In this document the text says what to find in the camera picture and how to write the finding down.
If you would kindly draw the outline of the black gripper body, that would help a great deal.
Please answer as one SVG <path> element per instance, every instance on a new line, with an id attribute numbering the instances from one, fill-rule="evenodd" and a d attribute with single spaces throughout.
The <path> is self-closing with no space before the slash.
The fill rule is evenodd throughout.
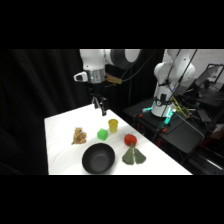
<path id="1" fill-rule="evenodd" d="M 90 94 L 98 99 L 102 99 L 105 97 L 105 89 L 106 85 L 104 82 L 102 83 L 89 83 L 89 91 Z"/>

